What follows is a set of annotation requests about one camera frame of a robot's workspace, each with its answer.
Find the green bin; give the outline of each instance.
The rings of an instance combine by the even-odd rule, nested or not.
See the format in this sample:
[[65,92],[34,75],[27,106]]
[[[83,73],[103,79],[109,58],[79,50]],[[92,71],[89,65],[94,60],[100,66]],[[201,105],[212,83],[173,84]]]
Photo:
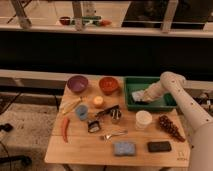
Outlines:
[[128,110],[169,111],[176,108],[177,104],[170,93],[151,103],[134,102],[133,91],[145,90],[149,85],[159,80],[159,77],[124,77],[125,103]]

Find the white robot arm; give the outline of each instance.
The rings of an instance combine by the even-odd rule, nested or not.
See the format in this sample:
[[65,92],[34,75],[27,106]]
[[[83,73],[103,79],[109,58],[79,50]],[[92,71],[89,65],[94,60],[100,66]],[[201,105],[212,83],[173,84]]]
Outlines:
[[151,102],[169,92],[187,118],[195,134],[189,171],[213,171],[213,118],[183,89],[185,78],[164,72],[160,81],[151,84],[143,93],[142,101]]

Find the blue cup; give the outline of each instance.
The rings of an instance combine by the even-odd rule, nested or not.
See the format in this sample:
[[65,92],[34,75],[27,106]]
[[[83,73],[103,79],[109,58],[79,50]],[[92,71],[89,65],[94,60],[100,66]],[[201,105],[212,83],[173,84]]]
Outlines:
[[88,115],[88,107],[85,105],[79,105],[75,109],[75,113],[81,121],[86,120]]

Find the chili pepper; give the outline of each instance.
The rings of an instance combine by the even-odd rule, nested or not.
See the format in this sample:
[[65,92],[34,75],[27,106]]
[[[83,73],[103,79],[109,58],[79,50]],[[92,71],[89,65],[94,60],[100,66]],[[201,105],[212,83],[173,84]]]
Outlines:
[[68,117],[64,117],[63,120],[62,120],[62,124],[61,124],[61,135],[62,135],[63,140],[65,142],[68,142],[67,128],[68,128],[69,122],[70,122],[70,119]]

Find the fork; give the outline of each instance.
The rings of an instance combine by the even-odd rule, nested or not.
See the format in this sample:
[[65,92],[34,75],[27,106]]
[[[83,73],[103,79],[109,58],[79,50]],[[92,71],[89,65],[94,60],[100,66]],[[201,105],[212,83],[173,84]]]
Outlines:
[[101,139],[101,140],[108,140],[108,139],[110,139],[110,138],[113,137],[113,136],[124,135],[124,134],[127,134],[127,133],[128,133],[128,131],[127,131],[127,130],[124,130],[124,131],[115,132],[115,133],[112,133],[112,134],[101,135],[101,136],[100,136],[100,139]]

